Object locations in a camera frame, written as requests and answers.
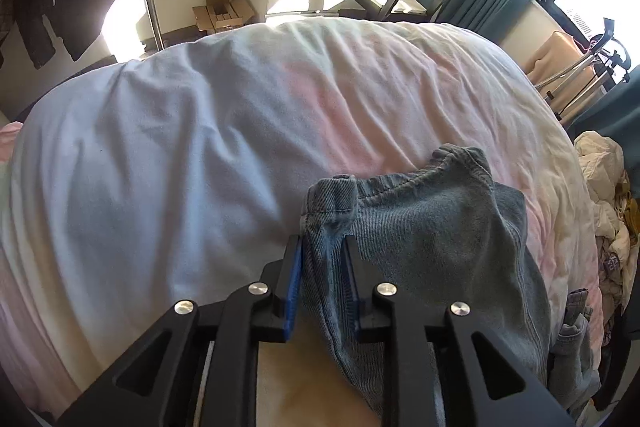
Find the blue denim jeans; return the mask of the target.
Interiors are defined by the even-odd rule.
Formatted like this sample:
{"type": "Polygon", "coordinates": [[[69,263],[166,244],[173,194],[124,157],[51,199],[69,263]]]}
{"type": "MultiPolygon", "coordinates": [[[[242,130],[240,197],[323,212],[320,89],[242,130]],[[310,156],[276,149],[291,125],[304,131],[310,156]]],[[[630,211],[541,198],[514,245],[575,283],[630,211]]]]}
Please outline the blue denim jeans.
{"type": "Polygon", "coordinates": [[[564,409],[577,411],[598,390],[588,293],[567,293],[562,322],[552,324],[526,245],[524,196],[492,179],[479,148],[445,144],[416,172],[320,180],[307,192],[300,231],[308,305],[336,364],[371,409],[383,407],[383,352],[357,343],[349,324],[340,272],[349,235],[384,280],[420,303],[467,303],[564,409]]]}

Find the pastel tie-dye duvet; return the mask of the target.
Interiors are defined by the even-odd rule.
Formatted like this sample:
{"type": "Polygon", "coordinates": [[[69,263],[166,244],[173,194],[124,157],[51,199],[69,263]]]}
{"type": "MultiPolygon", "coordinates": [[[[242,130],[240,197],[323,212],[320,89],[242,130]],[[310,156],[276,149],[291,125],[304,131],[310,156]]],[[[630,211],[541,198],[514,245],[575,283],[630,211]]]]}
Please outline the pastel tie-dye duvet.
{"type": "MultiPolygon", "coordinates": [[[[283,254],[308,190],[476,147],[525,199],[551,322],[588,293],[603,341],[591,200],[565,130],[512,58],[448,24],[314,17],[172,46],[46,94],[1,165],[1,366],[60,415],[177,301],[211,303],[283,254]]],[[[303,281],[292,343],[264,350],[267,425],[370,425],[303,281]]]]}

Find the mustard yellow garment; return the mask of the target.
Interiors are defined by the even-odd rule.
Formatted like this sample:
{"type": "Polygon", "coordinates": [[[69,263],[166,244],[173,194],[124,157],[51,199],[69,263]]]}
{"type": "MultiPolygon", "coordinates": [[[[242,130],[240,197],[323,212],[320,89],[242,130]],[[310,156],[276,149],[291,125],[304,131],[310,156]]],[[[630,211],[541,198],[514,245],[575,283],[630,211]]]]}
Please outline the mustard yellow garment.
{"type": "Polygon", "coordinates": [[[617,213],[623,219],[629,233],[630,243],[634,246],[639,240],[639,204],[632,197],[630,180],[626,170],[623,171],[623,176],[616,185],[615,202],[617,213]]]}

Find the cream puffer jacket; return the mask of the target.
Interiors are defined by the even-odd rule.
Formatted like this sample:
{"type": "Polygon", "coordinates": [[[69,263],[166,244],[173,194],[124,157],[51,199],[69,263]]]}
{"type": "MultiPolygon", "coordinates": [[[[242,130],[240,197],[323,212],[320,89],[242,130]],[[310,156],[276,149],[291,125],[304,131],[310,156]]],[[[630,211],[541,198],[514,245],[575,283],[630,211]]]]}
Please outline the cream puffer jacket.
{"type": "Polygon", "coordinates": [[[601,237],[602,270],[608,283],[603,295],[616,305],[629,303],[637,254],[624,211],[630,204],[630,182],[626,175],[623,149],[614,140],[595,131],[585,131],[574,141],[580,169],[592,202],[596,236],[601,237]]]}

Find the teal right curtain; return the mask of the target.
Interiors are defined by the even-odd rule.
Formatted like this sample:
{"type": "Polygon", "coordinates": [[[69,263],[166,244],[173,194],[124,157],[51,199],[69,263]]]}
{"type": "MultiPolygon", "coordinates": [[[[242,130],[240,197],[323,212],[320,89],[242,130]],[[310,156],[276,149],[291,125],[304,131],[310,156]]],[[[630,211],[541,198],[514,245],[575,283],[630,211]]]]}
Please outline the teal right curtain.
{"type": "Polygon", "coordinates": [[[608,136],[623,149],[631,193],[639,199],[640,162],[640,78],[635,67],[627,82],[621,82],[578,116],[567,128],[574,140],[585,131],[608,136]]]}

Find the peach sweater on rack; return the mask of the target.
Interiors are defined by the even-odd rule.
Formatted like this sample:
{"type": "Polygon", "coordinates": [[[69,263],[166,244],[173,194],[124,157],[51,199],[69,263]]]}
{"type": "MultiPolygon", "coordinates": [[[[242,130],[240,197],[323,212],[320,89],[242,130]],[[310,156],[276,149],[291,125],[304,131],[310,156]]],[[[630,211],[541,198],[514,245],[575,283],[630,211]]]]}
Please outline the peach sweater on rack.
{"type": "Polygon", "coordinates": [[[596,64],[586,66],[565,85],[560,94],[556,94],[555,90],[563,82],[564,77],[544,87],[541,87],[541,83],[574,65],[582,59],[584,54],[585,52],[569,34],[564,31],[553,31],[523,66],[526,76],[543,98],[549,92],[553,94],[549,106],[556,115],[560,116],[563,126],[568,126],[580,113],[604,95],[603,86],[594,87],[599,77],[596,73],[596,64]]]}

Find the cardboard box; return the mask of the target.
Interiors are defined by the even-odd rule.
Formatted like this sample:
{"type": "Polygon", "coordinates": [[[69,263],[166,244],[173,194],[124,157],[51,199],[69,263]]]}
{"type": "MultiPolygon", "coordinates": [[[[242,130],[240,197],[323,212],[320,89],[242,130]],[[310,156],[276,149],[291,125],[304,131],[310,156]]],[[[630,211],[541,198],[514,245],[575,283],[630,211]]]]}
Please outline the cardboard box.
{"type": "Polygon", "coordinates": [[[196,27],[207,35],[246,26],[256,17],[248,0],[206,0],[192,12],[196,27]]]}

